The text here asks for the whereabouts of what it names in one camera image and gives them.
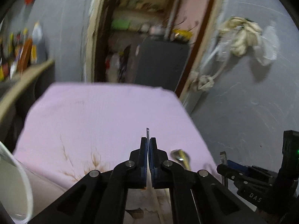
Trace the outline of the grey cabinet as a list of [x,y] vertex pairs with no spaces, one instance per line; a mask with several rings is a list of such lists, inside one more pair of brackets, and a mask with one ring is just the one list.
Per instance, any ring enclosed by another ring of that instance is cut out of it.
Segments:
[[188,44],[146,38],[137,56],[134,83],[175,91],[188,56]]

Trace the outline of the knotted beige rag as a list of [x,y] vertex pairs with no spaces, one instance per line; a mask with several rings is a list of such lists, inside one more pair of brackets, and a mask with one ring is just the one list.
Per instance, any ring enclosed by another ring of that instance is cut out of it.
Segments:
[[210,75],[199,75],[199,72],[192,71],[189,75],[189,89],[193,91],[209,91],[214,86],[214,79]]

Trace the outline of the large oil jug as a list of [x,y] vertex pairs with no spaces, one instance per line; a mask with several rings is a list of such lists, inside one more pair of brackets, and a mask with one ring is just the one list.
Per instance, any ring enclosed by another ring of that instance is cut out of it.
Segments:
[[47,60],[45,38],[40,22],[36,22],[32,32],[31,64],[40,64]]

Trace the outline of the green box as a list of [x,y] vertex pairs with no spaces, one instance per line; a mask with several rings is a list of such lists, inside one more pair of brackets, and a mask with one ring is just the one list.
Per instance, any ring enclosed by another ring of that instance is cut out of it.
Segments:
[[130,20],[126,19],[113,19],[111,28],[113,30],[128,30],[130,26]]

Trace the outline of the wooden door frame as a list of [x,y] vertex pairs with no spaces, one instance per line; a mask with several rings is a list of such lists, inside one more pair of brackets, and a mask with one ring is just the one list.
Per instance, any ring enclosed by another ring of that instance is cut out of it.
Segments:
[[[213,32],[216,30],[216,21],[219,13],[221,12],[222,2],[223,0],[209,0],[207,3],[206,12],[196,41],[175,90],[176,95],[181,101],[189,92],[189,87],[192,81],[191,74],[193,70],[199,66],[210,40],[210,36],[212,36]],[[101,35],[101,29],[103,29],[104,12],[107,7],[108,0],[93,0],[91,5],[93,11],[90,15],[85,43],[84,82],[86,83],[91,83],[95,80],[96,48],[98,45],[97,40]]]

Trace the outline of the pink floral table cloth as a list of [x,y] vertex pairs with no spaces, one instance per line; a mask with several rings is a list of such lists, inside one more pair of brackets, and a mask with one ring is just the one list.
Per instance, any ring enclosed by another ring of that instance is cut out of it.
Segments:
[[175,93],[149,86],[52,84],[27,114],[14,156],[69,189],[91,170],[106,172],[128,160],[147,128],[159,149],[182,149],[193,171],[216,174],[206,143]]

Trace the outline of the gold handled spoon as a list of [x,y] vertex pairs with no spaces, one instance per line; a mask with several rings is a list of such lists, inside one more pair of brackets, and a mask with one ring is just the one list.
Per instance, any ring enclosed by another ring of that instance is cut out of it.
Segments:
[[171,151],[171,157],[181,164],[184,169],[191,171],[189,155],[182,149]]

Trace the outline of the orange seasoning packet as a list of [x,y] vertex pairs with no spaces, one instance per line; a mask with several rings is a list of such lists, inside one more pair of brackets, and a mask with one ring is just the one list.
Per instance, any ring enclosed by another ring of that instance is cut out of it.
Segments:
[[18,62],[19,73],[23,73],[28,66],[32,45],[33,45],[32,38],[28,38],[24,43],[22,54]]

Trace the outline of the beige kitchen counter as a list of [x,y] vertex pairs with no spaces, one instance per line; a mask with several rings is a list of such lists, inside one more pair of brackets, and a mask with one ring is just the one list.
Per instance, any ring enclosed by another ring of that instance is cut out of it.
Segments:
[[17,80],[1,96],[1,123],[10,111],[10,107],[20,98],[21,94],[35,82],[46,70],[55,65],[53,59],[41,64],[30,66],[22,74],[17,74]]

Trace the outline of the white plastic utensil holder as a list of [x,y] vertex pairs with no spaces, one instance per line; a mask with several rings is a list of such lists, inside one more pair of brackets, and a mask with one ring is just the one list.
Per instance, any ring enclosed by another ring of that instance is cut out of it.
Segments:
[[1,144],[1,204],[15,223],[33,216],[33,193],[24,168]]

